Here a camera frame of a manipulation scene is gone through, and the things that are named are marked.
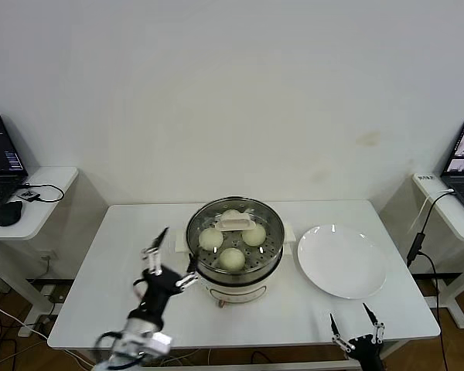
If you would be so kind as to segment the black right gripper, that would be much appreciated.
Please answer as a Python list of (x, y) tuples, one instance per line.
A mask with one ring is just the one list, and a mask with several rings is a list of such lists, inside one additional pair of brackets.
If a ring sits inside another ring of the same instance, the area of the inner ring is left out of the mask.
[(383, 348), (385, 324), (377, 319), (366, 303), (363, 303), (363, 307), (372, 323), (373, 335), (363, 335), (346, 341), (341, 337), (333, 315), (329, 314), (332, 341), (351, 359), (355, 359), (363, 371), (384, 371), (380, 352)]

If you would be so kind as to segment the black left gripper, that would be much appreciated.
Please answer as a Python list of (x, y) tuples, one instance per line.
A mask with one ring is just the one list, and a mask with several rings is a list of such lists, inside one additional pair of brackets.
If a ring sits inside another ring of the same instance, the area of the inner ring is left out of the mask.
[(188, 254), (189, 264), (183, 276), (167, 267), (162, 268), (159, 249), (168, 230), (169, 228), (165, 227), (151, 244), (142, 250), (145, 270), (142, 272), (142, 277), (133, 282), (134, 288), (142, 282), (147, 285), (139, 306), (133, 310), (134, 318), (147, 322), (161, 322), (169, 299), (199, 280), (198, 258), (191, 253)]

